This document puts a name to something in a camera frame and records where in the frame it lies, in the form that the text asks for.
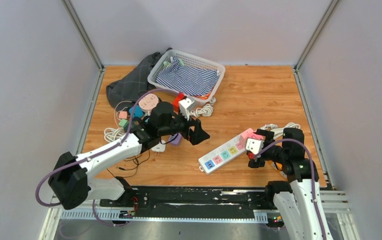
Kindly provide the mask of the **purple power strip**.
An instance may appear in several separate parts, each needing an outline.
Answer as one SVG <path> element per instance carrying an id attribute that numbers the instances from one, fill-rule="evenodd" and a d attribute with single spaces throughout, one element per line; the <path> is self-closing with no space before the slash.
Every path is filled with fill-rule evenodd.
<path id="1" fill-rule="evenodd" d="M 169 137 L 168 143 L 173 146 L 178 146 L 181 143 L 182 139 L 183 139 L 182 135 L 180 133 L 177 133 Z"/>

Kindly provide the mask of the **light pink cube plug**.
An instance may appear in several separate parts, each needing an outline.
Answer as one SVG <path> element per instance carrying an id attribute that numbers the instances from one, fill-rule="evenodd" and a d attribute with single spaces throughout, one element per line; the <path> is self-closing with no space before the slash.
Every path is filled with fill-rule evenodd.
<path id="1" fill-rule="evenodd" d="M 244 149 L 245 143 L 249 135 L 251 135 L 254 132 L 252 128 L 248 128 L 247 130 L 243 131 L 239 136 L 239 147 L 238 149 Z"/>

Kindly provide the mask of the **white long power strip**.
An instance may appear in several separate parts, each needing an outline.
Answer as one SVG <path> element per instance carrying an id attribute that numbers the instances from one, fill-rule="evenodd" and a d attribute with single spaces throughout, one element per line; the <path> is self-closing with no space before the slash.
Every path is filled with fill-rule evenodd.
<path id="1" fill-rule="evenodd" d="M 203 155 L 198 159 L 199 170 L 209 175 L 245 152 L 240 135 Z"/>

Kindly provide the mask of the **white cube plug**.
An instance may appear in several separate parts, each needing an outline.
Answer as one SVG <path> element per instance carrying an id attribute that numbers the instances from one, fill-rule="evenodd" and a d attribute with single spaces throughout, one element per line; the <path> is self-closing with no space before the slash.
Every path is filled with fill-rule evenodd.
<path id="1" fill-rule="evenodd" d="M 163 153 L 166 151 L 166 141 L 161 140 L 159 144 L 155 145 L 151 148 L 153 152 L 155 152 L 157 155 L 160 153 Z"/>

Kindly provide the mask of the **red cube plug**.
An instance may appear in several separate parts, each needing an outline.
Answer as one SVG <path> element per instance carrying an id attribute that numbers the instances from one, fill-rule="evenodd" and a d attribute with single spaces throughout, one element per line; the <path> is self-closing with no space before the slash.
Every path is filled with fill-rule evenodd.
<path id="1" fill-rule="evenodd" d="M 182 92 L 178 94 L 178 96 L 174 99 L 172 105 L 175 112 L 179 112 L 179 102 L 186 98 L 186 95 Z"/>

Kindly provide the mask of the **blue cube plug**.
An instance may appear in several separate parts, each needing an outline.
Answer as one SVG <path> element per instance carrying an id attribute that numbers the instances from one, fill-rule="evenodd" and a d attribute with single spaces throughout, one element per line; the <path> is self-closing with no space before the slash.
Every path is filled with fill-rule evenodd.
<path id="1" fill-rule="evenodd" d="M 144 116 L 143 110 L 138 105 L 129 108 L 128 112 L 132 118 L 142 118 Z"/>

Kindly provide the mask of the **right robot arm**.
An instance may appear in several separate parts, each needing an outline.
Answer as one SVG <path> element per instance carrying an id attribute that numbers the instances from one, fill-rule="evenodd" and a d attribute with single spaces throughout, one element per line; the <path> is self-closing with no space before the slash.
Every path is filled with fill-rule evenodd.
<path id="1" fill-rule="evenodd" d="M 286 127 L 282 138 L 274 139 L 271 130 L 258 129 L 248 135 L 245 150 L 250 168 L 264 162 L 281 165 L 286 181 L 269 181 L 264 202 L 277 209 L 293 240 L 331 240 L 332 234 L 320 198 L 319 175 L 301 129 Z"/>

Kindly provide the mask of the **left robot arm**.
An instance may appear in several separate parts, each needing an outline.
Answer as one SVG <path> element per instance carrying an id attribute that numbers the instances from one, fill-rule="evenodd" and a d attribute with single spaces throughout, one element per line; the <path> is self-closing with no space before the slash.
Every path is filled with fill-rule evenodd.
<path id="1" fill-rule="evenodd" d="M 119 206 L 131 203 L 132 193 L 121 177 L 96 179 L 104 169 L 127 158 L 150 150 L 163 136 L 181 134 L 192 145 L 209 139 L 197 118 L 176 113 L 171 103 L 162 101 L 146 120 L 140 120 L 129 133 L 102 147 L 73 155 L 63 153 L 48 177 L 48 184 L 65 210 L 71 210 L 87 200 L 114 200 Z"/>

